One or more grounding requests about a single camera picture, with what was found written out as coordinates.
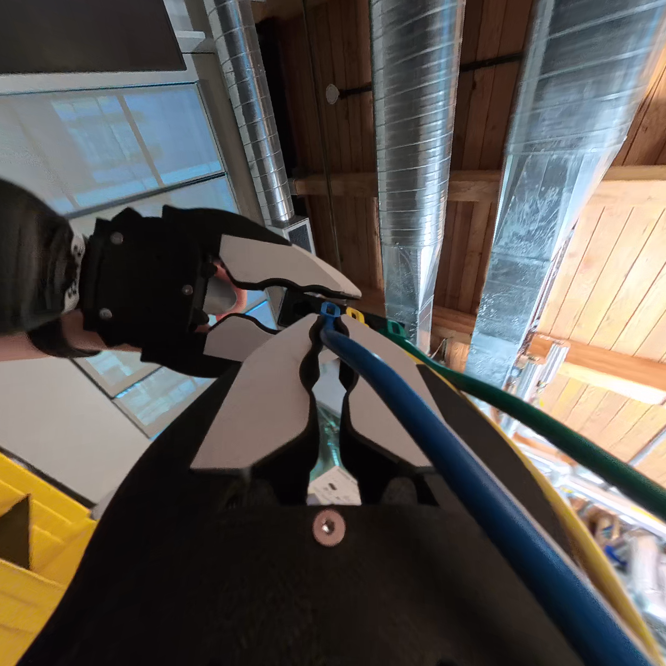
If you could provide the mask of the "glass window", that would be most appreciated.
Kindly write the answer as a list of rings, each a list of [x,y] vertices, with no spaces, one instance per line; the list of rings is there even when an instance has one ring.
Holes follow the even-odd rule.
[[[127,207],[241,213],[200,83],[2,96],[1,178],[86,237]]]

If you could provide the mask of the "dark flat panel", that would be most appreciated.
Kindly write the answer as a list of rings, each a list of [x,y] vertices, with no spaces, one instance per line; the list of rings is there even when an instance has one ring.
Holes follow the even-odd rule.
[[[162,1],[2,1],[1,74],[185,71]]]

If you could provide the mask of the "person's left hand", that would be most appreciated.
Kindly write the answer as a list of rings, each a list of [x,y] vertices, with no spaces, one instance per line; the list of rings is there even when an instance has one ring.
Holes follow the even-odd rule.
[[[141,353],[140,348],[127,344],[106,345],[98,333],[84,329],[83,314],[79,310],[63,314],[60,322],[62,334],[72,348],[88,352],[101,352],[110,349],[117,352]]]

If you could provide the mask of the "white box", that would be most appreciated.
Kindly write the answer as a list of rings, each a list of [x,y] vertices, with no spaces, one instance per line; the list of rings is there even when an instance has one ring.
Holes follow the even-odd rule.
[[[307,505],[361,505],[358,482],[344,468],[333,466],[308,486]]]

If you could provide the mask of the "large rectangular metal duct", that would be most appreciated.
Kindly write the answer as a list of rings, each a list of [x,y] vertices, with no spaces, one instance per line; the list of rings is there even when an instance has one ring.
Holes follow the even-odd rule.
[[[466,374],[503,389],[665,44],[664,1],[535,1]]]

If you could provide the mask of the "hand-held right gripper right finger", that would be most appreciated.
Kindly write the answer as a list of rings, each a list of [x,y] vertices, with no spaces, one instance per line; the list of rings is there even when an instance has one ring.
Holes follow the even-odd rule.
[[[399,346],[370,328],[364,318],[344,314],[340,329],[354,342],[376,354],[434,411],[436,405],[417,363]],[[395,478],[423,485],[421,473],[433,470],[429,459],[373,387],[342,360],[338,378],[345,388],[340,421],[340,454],[347,471],[357,481],[362,503],[380,503]]]

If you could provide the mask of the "narrow round metal duct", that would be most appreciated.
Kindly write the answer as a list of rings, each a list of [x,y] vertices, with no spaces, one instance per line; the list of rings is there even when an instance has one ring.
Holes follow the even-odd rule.
[[[204,6],[263,220],[283,229],[294,206],[250,2]]]

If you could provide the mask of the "person's left forearm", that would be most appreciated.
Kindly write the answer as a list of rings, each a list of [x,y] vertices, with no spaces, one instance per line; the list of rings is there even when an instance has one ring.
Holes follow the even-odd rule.
[[[36,360],[49,358],[51,355],[33,345],[24,333],[1,336],[1,362]]]

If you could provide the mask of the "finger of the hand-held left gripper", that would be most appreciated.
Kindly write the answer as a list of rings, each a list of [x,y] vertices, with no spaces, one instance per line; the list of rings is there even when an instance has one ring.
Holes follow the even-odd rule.
[[[237,287],[285,287],[337,299],[362,298],[350,279],[299,246],[224,234],[219,256]]]
[[[244,362],[254,351],[278,334],[245,314],[230,314],[206,333],[203,354],[212,358]]]

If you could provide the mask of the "black ethernet port block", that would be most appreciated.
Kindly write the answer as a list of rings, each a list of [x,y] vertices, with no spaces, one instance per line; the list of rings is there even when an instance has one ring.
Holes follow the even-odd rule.
[[[280,304],[278,327],[287,328],[308,314],[320,314],[324,302],[338,305],[340,312],[346,314],[348,309],[361,312],[364,322],[373,330],[387,330],[387,319],[384,310],[375,302],[362,300],[328,298],[314,293],[305,293],[288,288]]]

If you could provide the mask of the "white grilled vent unit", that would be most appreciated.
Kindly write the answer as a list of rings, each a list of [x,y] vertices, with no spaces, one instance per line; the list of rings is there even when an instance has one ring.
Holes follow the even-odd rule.
[[[280,229],[280,233],[290,243],[316,255],[310,219],[303,215],[294,215]]]

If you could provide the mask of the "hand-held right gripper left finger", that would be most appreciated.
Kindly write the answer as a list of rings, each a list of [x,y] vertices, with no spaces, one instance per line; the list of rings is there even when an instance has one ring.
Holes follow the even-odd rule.
[[[306,501],[319,446],[319,324],[305,316],[240,362],[192,470],[262,479],[280,503]]]

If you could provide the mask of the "cluster of silver pipes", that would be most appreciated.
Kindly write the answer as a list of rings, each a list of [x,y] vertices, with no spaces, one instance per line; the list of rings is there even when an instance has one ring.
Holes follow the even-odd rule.
[[[529,351],[545,386],[536,407],[655,483],[665,481],[665,391],[604,372],[607,361],[623,358],[609,350],[537,335]],[[588,352],[601,354],[601,370],[582,364]],[[570,512],[578,512],[665,660],[665,522],[526,425],[513,439]]]

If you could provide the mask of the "yellow plastic bin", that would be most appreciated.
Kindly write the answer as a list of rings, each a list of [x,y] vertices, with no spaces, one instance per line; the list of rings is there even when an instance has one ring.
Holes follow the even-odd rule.
[[[16,665],[44,628],[96,525],[77,499],[1,455],[2,665]]]

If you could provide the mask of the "wide round metal duct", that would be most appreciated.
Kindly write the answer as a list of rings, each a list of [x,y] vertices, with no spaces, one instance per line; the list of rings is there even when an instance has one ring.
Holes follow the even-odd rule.
[[[389,319],[429,352],[464,1],[371,1],[379,242]]]

